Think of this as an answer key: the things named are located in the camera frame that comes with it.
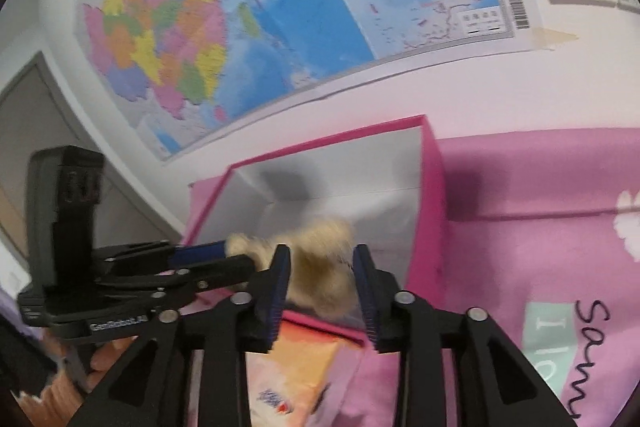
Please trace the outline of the left hand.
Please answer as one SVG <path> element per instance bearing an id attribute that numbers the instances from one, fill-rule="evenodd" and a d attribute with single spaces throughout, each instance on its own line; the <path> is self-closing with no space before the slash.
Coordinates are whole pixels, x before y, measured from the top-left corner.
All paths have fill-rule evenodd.
<path id="1" fill-rule="evenodd" d="M 90 391 L 102 381 L 107 371 L 115 364 L 134 341 L 134 337 L 120 338 L 105 343 L 93 353 L 86 385 Z M 22 391 L 17 403 L 34 426 L 64 427 L 84 402 L 80 391 L 61 367 L 53 381 L 40 395 L 28 395 Z"/>

